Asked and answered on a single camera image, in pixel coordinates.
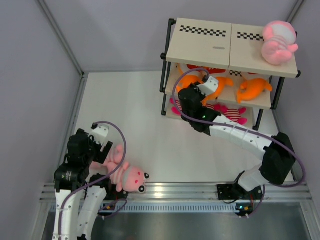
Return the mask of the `magenta plush with yellow glasses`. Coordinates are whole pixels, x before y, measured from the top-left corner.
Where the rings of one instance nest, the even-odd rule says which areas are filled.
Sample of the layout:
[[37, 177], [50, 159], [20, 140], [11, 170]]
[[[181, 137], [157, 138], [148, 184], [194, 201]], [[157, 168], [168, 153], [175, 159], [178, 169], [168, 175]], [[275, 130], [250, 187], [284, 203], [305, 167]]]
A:
[[182, 107], [181, 107], [181, 104], [179, 102], [179, 100], [175, 100], [171, 97], [169, 102], [172, 104], [172, 107], [170, 108], [172, 113], [177, 115], [177, 116], [180, 116], [181, 115], [181, 111], [182, 111]]

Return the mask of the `orange shark plush top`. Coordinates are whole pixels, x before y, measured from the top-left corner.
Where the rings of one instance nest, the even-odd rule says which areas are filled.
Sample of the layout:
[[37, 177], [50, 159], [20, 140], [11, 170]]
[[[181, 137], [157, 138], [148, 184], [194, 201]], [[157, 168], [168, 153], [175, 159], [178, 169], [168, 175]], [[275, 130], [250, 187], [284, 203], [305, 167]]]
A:
[[[192, 65], [192, 64], [184, 64], [184, 63], [178, 63], [177, 64], [177, 69], [180, 75], [184, 74], [185, 72], [191, 70], [191, 69], [196, 69], [196, 68], [203, 68], [203, 69], [208, 69], [207, 67], [203, 66], [197, 66], [197, 65]], [[188, 73], [186, 76], [184, 76], [178, 83], [176, 87], [176, 91], [179, 92], [182, 89], [187, 88], [190, 84], [194, 84], [196, 82], [203, 83], [203, 76], [206, 74], [205, 71], [203, 70], [197, 70], [193, 71], [191, 73]]]

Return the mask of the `orange shark plush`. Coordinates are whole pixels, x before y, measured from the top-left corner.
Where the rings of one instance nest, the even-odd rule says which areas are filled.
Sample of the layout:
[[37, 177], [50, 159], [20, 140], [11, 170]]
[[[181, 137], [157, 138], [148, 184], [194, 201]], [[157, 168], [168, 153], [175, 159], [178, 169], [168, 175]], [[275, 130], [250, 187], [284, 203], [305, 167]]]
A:
[[226, 86], [230, 86], [230, 87], [234, 86], [233, 80], [228, 77], [229, 73], [227, 70], [220, 69], [220, 68], [210, 68], [210, 67], [205, 67], [205, 69], [208, 70], [211, 77], [217, 79], [218, 87], [214, 93], [207, 95], [206, 98], [202, 101], [202, 104], [204, 106], [207, 104], [208, 101], [215, 100], [216, 98], [218, 98]]
[[[197, 66], [197, 65], [192, 65], [192, 64], [184, 64], [184, 63], [178, 63], [177, 64], [177, 69], [180, 75], [184, 74], [185, 72], [191, 70], [191, 69], [196, 69], [196, 68], [203, 68], [203, 69], [208, 69], [207, 67], [203, 66]], [[193, 71], [191, 73], [188, 73], [186, 76], [184, 76], [178, 83], [176, 87], [176, 91], [179, 92], [182, 89], [187, 88], [190, 84], [194, 84], [196, 82], [203, 83], [203, 76], [206, 74], [205, 71], [203, 70], [197, 70]]]
[[259, 97], [262, 92], [272, 92], [273, 87], [270, 84], [269, 75], [255, 74], [250, 72], [242, 72], [242, 83], [236, 92], [236, 101], [252, 101]]

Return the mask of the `light pink plush with face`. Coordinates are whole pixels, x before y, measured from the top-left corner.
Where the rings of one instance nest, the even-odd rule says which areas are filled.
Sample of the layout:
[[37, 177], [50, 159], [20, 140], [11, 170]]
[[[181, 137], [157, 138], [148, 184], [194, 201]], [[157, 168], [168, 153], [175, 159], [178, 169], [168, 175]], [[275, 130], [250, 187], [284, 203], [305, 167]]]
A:
[[90, 173], [106, 175], [119, 166], [118, 170], [110, 176], [111, 183], [116, 185], [116, 191], [144, 193], [146, 180], [150, 175], [141, 168], [130, 165], [128, 161], [120, 163], [124, 155], [124, 147], [121, 144], [113, 146], [103, 164], [92, 162]]

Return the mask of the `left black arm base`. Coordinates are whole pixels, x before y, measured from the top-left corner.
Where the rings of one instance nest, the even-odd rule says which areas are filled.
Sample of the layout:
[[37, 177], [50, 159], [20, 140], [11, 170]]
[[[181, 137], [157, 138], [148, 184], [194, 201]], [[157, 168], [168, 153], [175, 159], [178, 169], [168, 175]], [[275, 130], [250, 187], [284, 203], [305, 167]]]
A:
[[120, 192], [116, 191], [116, 185], [109, 184], [106, 188], [106, 197], [104, 198], [105, 201], [115, 201], [118, 199], [127, 199], [128, 192], [122, 190]]

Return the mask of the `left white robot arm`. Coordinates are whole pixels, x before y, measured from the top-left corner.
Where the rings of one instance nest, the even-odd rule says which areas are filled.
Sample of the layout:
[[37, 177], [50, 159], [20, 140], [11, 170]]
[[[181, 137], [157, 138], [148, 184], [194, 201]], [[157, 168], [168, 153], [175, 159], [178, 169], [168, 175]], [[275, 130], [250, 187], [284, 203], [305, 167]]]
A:
[[92, 127], [91, 133], [78, 129], [69, 138], [67, 154], [54, 173], [56, 198], [52, 239], [89, 240], [103, 200], [113, 194], [109, 176], [90, 175], [92, 163], [103, 163], [113, 146], [107, 140], [105, 124]]

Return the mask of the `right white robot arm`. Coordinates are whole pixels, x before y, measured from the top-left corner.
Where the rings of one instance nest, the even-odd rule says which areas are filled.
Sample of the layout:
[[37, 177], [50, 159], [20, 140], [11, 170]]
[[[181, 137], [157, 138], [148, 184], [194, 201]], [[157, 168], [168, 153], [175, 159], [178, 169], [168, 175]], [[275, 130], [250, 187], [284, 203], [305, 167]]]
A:
[[239, 174], [233, 186], [235, 196], [244, 199], [253, 189], [267, 183], [281, 186], [296, 162], [289, 136], [283, 132], [265, 135], [239, 125], [222, 113], [203, 106], [204, 98], [198, 84], [182, 89], [178, 93], [181, 118], [195, 131], [228, 140], [261, 161]]

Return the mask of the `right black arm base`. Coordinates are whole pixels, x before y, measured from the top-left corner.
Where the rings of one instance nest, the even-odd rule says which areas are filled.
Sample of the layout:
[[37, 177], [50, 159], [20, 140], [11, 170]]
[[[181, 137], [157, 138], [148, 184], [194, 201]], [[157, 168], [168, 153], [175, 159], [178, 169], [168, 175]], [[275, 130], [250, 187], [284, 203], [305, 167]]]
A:
[[245, 191], [237, 183], [218, 184], [217, 194], [220, 201], [234, 203], [238, 200], [250, 200], [250, 193]]

